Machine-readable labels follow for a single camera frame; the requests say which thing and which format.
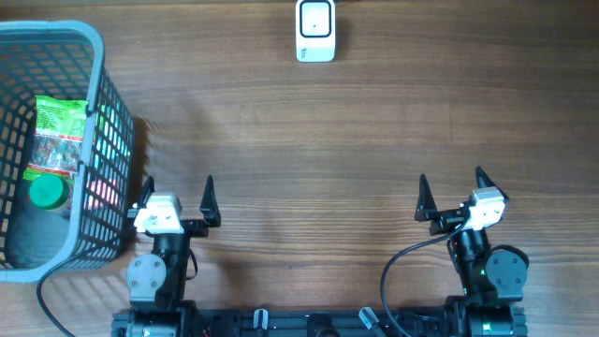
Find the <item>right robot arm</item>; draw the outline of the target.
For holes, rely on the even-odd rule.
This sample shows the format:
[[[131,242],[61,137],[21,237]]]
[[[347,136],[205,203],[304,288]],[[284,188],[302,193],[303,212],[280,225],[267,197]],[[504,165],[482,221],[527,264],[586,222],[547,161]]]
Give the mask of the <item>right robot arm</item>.
[[[509,196],[481,168],[477,188],[456,209],[437,209],[427,177],[419,177],[415,220],[442,235],[465,299],[472,305],[504,306],[523,299],[530,260],[511,245],[491,246],[487,229],[504,220]]]

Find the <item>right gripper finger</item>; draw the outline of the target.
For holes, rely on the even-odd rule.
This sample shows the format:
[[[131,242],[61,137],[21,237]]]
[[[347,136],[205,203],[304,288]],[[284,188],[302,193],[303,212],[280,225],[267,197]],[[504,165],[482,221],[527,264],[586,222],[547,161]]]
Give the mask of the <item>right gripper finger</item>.
[[[489,175],[482,169],[481,166],[477,166],[475,168],[475,178],[478,188],[487,188],[487,187],[495,187],[503,196],[504,202],[508,203],[510,198],[509,196],[497,186],[496,183],[492,181]]]
[[[438,218],[436,203],[425,174],[419,176],[418,199],[414,220],[417,222],[433,221]]]

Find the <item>green Haribo candy bag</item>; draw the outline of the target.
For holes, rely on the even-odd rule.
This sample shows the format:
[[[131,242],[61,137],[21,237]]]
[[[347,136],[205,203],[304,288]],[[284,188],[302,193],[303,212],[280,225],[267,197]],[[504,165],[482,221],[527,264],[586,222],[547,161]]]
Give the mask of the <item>green Haribo candy bag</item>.
[[[88,102],[37,95],[36,103],[33,150],[23,178],[32,182],[49,173],[73,182],[78,173]]]

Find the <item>orange Kleenex tissue pack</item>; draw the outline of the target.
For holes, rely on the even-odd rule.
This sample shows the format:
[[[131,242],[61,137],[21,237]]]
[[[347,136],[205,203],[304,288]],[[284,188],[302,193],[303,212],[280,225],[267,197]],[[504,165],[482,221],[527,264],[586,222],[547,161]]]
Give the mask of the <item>orange Kleenex tissue pack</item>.
[[[89,188],[91,194],[88,197],[87,205],[90,209],[118,205],[118,194],[109,183],[93,181]]]

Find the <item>green lid jar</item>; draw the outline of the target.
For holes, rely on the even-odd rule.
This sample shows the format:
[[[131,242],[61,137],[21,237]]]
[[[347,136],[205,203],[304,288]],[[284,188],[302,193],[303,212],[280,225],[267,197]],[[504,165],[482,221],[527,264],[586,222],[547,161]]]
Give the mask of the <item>green lid jar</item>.
[[[35,178],[28,196],[36,207],[46,211],[61,211],[71,206],[71,186],[62,176],[54,174]]]

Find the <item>light blue wipes packet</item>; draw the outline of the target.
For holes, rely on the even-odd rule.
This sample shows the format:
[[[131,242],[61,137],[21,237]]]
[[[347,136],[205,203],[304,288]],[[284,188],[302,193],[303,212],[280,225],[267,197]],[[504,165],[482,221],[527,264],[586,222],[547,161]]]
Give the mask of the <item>light blue wipes packet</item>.
[[[106,157],[117,169],[123,169],[124,161],[130,151],[125,144],[123,124],[117,113],[110,106],[103,105],[96,116],[99,137],[95,137],[95,148]]]

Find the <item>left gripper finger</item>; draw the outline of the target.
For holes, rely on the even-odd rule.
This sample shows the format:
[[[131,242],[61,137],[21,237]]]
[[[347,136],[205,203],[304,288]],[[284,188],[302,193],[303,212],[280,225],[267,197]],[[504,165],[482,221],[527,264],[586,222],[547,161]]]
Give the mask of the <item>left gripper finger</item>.
[[[208,175],[207,177],[199,210],[203,215],[203,221],[206,227],[221,226],[222,217],[217,204],[214,181],[211,175]]]
[[[141,193],[139,196],[139,202],[138,202],[139,209],[143,209],[146,207],[146,204],[149,201],[149,198],[154,191],[155,191],[154,178],[152,176],[148,176],[142,186]]]

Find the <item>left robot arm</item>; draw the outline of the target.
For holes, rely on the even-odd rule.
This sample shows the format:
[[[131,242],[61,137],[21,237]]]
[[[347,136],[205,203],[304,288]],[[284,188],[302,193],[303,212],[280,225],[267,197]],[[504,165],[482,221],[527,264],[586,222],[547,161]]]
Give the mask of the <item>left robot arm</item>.
[[[198,219],[182,219],[182,204],[173,193],[157,193],[149,177],[139,202],[127,211],[138,234],[153,239],[149,254],[138,256],[127,267],[126,281],[130,304],[140,311],[173,311],[184,297],[185,283],[191,279],[187,263],[197,260],[190,248],[193,238],[206,238],[210,229],[220,227],[213,177],[208,176]]]

